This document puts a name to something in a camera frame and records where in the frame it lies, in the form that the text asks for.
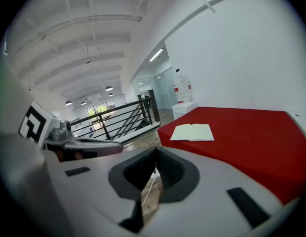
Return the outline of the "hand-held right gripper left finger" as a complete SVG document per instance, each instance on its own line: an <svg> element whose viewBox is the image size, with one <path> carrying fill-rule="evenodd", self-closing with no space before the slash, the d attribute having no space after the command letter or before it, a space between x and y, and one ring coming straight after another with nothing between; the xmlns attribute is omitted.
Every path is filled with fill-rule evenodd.
<svg viewBox="0 0 306 237"><path fill-rule="evenodd" d="M154 148L61 163L44 151L46 223L55 236L157 237L144 228L141 189L125 174L154 160Z"/></svg>

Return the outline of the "fluorescent ceiling light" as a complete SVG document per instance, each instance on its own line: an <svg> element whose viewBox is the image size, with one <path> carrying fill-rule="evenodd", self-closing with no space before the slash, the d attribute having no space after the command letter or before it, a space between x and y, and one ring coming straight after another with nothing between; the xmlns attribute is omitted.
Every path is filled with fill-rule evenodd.
<svg viewBox="0 0 306 237"><path fill-rule="evenodd" d="M163 48L161 48L150 60L149 62L152 62L154 59L160 56L161 52L163 51Z"/></svg>

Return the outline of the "black metal stair railing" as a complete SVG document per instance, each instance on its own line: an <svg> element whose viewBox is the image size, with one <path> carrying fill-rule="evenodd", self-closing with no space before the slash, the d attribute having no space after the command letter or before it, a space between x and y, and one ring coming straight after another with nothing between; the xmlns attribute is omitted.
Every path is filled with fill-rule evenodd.
<svg viewBox="0 0 306 237"><path fill-rule="evenodd" d="M89 116L87 108L85 116L71 121L73 135L78 138L97 138L126 142L160 126L155 122L151 109L151 99L147 94L141 94L146 118L143 118L140 101L126 103L113 109ZM115 111L108 119L103 120L102 115ZM92 123L90 119L99 117L98 122Z"/></svg>

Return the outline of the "window with green trees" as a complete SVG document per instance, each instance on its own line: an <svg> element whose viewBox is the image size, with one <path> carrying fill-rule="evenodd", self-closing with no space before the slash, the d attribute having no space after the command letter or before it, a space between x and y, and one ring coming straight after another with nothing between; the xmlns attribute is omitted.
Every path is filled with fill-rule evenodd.
<svg viewBox="0 0 306 237"><path fill-rule="evenodd" d="M113 100L111 100L111 101L108 101L108 102L101 103L99 105L89 107L89 108L87 108L87 112L88 112L89 116L92 116L92 115L95 115L97 113L102 113L104 111L107 111L107 110L110 110L110 109L113 109L113 108L115 108L115 102ZM106 113L106 114L102 115L102 119L103 120L108 119L114 113L115 113L115 111L110 112L110 113ZM96 123L96 122L98 122L99 117L95 117L95 118L92 118L90 120L91 120L92 123Z"/></svg>

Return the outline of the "red tablecloth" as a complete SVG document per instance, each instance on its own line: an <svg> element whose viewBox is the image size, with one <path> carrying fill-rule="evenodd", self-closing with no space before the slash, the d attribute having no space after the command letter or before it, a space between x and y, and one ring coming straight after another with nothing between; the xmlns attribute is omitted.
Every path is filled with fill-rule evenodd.
<svg viewBox="0 0 306 237"><path fill-rule="evenodd" d="M213 141L171 141L176 126L208 124ZM306 190L306 137L284 111L198 107L158 129L161 144L231 164L283 203Z"/></svg>

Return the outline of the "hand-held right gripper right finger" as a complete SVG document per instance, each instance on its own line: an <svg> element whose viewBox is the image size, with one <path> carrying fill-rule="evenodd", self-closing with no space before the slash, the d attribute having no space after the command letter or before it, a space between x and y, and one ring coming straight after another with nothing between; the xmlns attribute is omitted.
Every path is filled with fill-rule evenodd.
<svg viewBox="0 0 306 237"><path fill-rule="evenodd" d="M168 151L193 163L200 179L183 201L159 205L142 229L144 237L268 237L300 200L283 204L266 187L223 161L174 148ZM269 219L255 228L250 226L227 193L233 188L242 188Z"/></svg>

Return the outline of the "clear water dispenser bottle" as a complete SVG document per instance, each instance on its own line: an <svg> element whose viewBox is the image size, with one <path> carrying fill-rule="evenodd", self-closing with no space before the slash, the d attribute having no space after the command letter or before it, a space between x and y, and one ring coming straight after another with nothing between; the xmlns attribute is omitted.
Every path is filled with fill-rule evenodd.
<svg viewBox="0 0 306 237"><path fill-rule="evenodd" d="M173 88L178 103L187 103L192 101L191 83L186 73L176 69L173 77Z"/></svg>

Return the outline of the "white water dispenser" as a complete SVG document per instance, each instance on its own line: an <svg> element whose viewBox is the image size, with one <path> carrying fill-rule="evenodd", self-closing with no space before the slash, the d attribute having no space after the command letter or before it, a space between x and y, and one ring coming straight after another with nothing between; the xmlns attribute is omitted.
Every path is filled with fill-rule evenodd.
<svg viewBox="0 0 306 237"><path fill-rule="evenodd" d="M174 119L178 119L183 115L197 108L196 102L178 103L172 107Z"/></svg>

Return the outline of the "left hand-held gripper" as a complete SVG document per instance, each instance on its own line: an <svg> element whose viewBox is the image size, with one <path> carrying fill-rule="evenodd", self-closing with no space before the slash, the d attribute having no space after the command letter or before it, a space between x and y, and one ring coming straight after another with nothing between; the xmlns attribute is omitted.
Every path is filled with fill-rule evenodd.
<svg viewBox="0 0 306 237"><path fill-rule="evenodd" d="M120 142L97 138L75 137L63 145L52 145L49 142L49 135L54 127L59 127L60 121L62 121L60 118L33 102L24 116L19 134L37 143L41 149L52 151L57 158L65 150L74 151L82 158L104 157L123 151Z"/></svg>

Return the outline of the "brown wooden railing post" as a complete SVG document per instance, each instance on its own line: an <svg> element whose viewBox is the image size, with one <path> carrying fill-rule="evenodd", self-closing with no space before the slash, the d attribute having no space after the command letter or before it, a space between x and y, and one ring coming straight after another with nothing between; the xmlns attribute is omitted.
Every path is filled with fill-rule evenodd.
<svg viewBox="0 0 306 237"><path fill-rule="evenodd" d="M138 100L140 101L139 105L140 105L142 116L143 116L143 118L146 118L145 109L144 109L144 105L143 105L143 102L142 102L142 97L141 97L140 94L138 94Z"/></svg>
<svg viewBox="0 0 306 237"><path fill-rule="evenodd" d="M149 97L151 99L151 109L152 109L152 112L153 112L154 120L155 120L155 122L160 122L160 116L159 116L159 112L158 112L157 103L156 103L156 99L155 99L153 89L148 90L148 94L149 94Z"/></svg>

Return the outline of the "person's left hand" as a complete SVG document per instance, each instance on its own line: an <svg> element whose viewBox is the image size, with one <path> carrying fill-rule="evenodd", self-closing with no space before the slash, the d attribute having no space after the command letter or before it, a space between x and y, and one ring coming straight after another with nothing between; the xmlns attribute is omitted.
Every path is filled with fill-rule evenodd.
<svg viewBox="0 0 306 237"><path fill-rule="evenodd" d="M96 157L97 157L96 152L65 150L60 154L60 156L58 156L58 159L60 162L64 162L64 161L96 158Z"/></svg>

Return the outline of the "white notebook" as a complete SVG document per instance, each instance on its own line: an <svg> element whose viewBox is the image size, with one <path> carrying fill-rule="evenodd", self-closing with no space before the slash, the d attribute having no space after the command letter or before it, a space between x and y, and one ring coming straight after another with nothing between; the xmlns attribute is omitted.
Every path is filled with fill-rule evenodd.
<svg viewBox="0 0 306 237"><path fill-rule="evenodd" d="M182 124L175 127L170 141L214 141L209 124Z"/></svg>

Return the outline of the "glass office partition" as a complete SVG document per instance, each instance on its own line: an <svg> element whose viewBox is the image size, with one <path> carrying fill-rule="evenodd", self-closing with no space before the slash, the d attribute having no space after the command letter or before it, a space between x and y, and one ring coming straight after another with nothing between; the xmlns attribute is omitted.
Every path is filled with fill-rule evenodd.
<svg viewBox="0 0 306 237"><path fill-rule="evenodd" d="M169 68L157 75L155 78L158 91L159 106L162 109L172 109L174 100L176 99L176 97L173 96L172 76L172 69Z"/></svg>

